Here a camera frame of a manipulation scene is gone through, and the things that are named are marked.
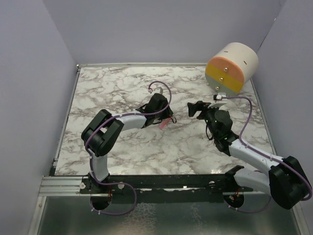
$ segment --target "orange and yellow cylinder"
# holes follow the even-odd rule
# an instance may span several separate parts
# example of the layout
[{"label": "orange and yellow cylinder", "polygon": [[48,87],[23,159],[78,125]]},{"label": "orange and yellow cylinder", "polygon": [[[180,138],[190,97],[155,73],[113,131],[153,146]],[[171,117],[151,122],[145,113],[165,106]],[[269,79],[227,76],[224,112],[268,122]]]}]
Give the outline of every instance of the orange and yellow cylinder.
[{"label": "orange and yellow cylinder", "polygon": [[205,78],[209,86],[226,95],[236,95],[258,68],[257,54],[241,43],[230,43],[208,62]]}]

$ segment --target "white marble tabletop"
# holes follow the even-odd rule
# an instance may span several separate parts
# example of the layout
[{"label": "white marble tabletop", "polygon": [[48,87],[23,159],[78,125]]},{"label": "white marble tabletop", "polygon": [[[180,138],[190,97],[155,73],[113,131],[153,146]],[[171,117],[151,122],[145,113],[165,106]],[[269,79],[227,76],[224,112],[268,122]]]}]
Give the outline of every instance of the white marble tabletop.
[{"label": "white marble tabletop", "polygon": [[[132,111],[150,100],[148,85],[160,80],[169,85],[170,104],[177,123],[163,130],[158,125],[122,132],[108,154],[110,174],[206,174],[225,173],[235,165],[254,169],[219,152],[205,135],[205,123],[188,117],[187,102],[212,102],[215,92],[206,84],[205,67],[82,68],[61,146],[56,175],[85,175],[89,156],[80,136],[101,110],[112,114]],[[255,93],[247,82],[241,94],[253,101],[252,119],[243,134],[250,144],[271,152]],[[247,119],[246,100],[229,100],[223,107],[239,133]]]}]

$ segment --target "robotic arm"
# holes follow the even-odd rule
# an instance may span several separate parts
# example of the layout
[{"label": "robotic arm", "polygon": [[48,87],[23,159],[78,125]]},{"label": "robotic arm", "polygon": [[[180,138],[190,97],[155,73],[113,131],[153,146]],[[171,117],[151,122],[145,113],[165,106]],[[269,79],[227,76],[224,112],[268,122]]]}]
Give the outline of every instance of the robotic arm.
[{"label": "robotic arm", "polygon": [[227,99],[226,95],[218,94],[214,96],[213,104],[202,101],[188,103],[188,115],[193,117],[197,111],[201,111],[197,119],[206,122],[217,149],[259,170],[250,171],[243,166],[237,166],[236,170],[231,171],[239,187],[245,186],[264,192],[281,207],[291,209],[310,191],[307,186],[308,179],[299,161],[292,156],[284,159],[246,144],[240,136],[231,131],[233,122],[229,112],[219,109],[226,104],[224,99]]},{"label": "robotic arm", "polygon": [[[159,114],[150,116],[144,115],[162,110],[167,105],[167,98],[162,94],[155,93],[151,97],[148,104],[145,104],[142,107],[136,109],[131,113],[131,115],[120,114],[120,117],[109,121],[105,126],[103,126],[103,128],[107,129],[105,133],[101,130],[97,131],[88,143],[88,147],[91,149],[91,157],[93,160],[92,168],[94,174],[91,174],[91,176],[95,176],[99,181],[103,181],[108,177],[109,171],[107,167],[107,156],[122,131],[134,128],[145,128],[152,124],[158,124],[167,118],[172,118],[173,120],[173,111],[169,106]],[[84,141],[84,144],[86,144],[96,129],[111,117],[112,114],[109,111],[105,109],[101,110],[82,132],[81,138]]]}]

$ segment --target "white wall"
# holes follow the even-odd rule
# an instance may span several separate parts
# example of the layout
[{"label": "white wall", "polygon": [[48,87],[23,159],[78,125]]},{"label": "white wall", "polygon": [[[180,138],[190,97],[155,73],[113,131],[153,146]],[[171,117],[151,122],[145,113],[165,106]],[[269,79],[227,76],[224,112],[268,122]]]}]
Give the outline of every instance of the white wall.
[{"label": "white wall", "polygon": [[43,0],[79,64],[207,62],[257,50],[284,0]]},{"label": "white wall", "polygon": [[1,1],[0,32],[0,234],[25,235],[76,67],[41,0]]},{"label": "white wall", "polygon": [[[287,0],[253,78],[277,153],[296,157],[313,183],[313,1]],[[302,208],[313,234],[313,199]]]}]

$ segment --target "bolt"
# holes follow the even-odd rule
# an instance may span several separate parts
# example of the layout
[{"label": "bolt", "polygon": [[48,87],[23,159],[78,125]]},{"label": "bolt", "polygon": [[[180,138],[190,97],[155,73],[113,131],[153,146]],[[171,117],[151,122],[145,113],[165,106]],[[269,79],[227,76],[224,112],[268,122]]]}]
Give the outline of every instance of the bolt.
[{"label": "bolt", "polygon": [[79,188],[80,189],[84,189],[84,188],[86,188],[86,185],[83,182],[81,182],[80,185],[79,185]]},{"label": "bolt", "polygon": [[118,187],[119,189],[123,189],[123,188],[124,188],[124,185],[120,184],[120,185],[117,185],[117,187]]}]

